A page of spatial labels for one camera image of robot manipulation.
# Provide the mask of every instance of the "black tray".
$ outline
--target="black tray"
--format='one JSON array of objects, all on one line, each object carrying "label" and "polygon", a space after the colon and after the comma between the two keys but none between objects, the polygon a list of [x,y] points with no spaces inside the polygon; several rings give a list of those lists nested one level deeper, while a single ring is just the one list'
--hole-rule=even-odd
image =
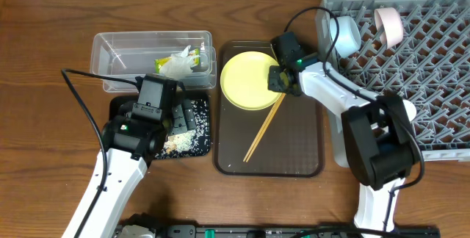
[{"label": "black tray", "polygon": [[[260,51],[273,56],[268,42],[234,41],[225,45],[223,64],[245,51]],[[218,144],[214,147],[215,167],[228,175],[318,175],[324,165],[322,107],[314,99],[304,96],[285,97],[250,161],[243,162],[270,110],[271,107],[256,111],[243,110],[220,94]]]},{"label": "black tray", "polygon": [[[181,158],[191,156],[205,156],[211,148],[211,136],[210,136],[210,114],[209,114],[209,98],[204,91],[186,91],[184,94],[185,98],[195,102],[193,104],[193,112],[195,118],[198,116],[202,121],[206,122],[205,129],[201,131],[197,136],[198,145],[194,145],[189,151],[164,151],[163,153],[157,154],[154,159],[169,159],[169,158]],[[115,97],[109,103],[109,119],[111,120],[118,113],[120,105],[127,101],[137,101],[138,95],[122,95]]]}]

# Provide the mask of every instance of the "pink cup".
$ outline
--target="pink cup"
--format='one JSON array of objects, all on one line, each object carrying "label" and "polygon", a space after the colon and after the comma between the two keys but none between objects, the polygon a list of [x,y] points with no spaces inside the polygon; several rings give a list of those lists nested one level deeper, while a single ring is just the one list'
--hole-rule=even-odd
[{"label": "pink cup", "polygon": [[393,7],[376,9],[374,19],[377,31],[383,26],[384,33],[380,36],[380,42],[387,43],[387,48],[391,48],[403,40],[403,24],[396,9]]}]

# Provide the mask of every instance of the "plastic tray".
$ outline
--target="plastic tray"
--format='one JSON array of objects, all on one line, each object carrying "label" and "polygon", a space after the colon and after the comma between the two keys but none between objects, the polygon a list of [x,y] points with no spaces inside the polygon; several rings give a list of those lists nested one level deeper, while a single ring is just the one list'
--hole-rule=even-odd
[{"label": "plastic tray", "polygon": [[[354,18],[361,50],[347,59],[336,52],[329,61],[356,84],[379,93],[397,93],[418,107],[413,121],[424,158],[470,160],[470,0],[322,0],[336,15]],[[376,8],[394,7],[405,27],[403,41],[380,44]],[[329,15],[316,16],[319,52],[331,38]],[[330,114],[333,147],[344,147],[342,130]]]},{"label": "plastic tray", "polygon": [[[190,74],[169,77],[182,81],[188,90],[215,87],[217,61],[207,31],[99,33],[93,41],[90,72],[134,81],[136,76],[156,72],[155,59],[169,57],[187,46],[199,48],[199,66]],[[106,80],[103,89],[109,93],[137,91],[130,84]]]}]

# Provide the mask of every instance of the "dish rack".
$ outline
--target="dish rack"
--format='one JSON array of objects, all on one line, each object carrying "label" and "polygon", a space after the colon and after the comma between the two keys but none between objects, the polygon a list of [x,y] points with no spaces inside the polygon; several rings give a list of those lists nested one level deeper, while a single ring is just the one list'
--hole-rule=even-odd
[{"label": "dish rack", "polygon": [[[418,108],[412,127],[426,161],[470,161],[470,0],[322,0],[336,15],[351,16],[361,49],[328,61],[368,90],[395,93]],[[374,10],[393,7],[405,29],[403,41],[386,49]],[[319,53],[330,48],[330,16],[316,16]],[[341,126],[330,114],[333,148],[343,148]]]}]

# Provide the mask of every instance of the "wooden chopstick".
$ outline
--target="wooden chopstick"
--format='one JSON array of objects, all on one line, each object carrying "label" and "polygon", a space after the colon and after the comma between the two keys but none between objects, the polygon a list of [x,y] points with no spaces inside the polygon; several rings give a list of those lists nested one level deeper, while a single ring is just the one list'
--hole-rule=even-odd
[{"label": "wooden chopstick", "polygon": [[256,146],[258,146],[259,141],[263,137],[267,127],[270,125],[272,118],[274,117],[274,115],[278,111],[279,106],[281,105],[282,100],[284,99],[285,96],[286,96],[286,94],[282,93],[281,97],[272,106],[270,113],[267,115],[266,119],[263,122],[263,125],[261,126],[261,128],[258,131],[258,134],[256,135],[255,139],[251,143],[250,149],[248,149],[248,152],[245,155],[245,158],[243,159],[243,162],[248,162],[248,160],[250,160],[251,155],[256,150]]}]

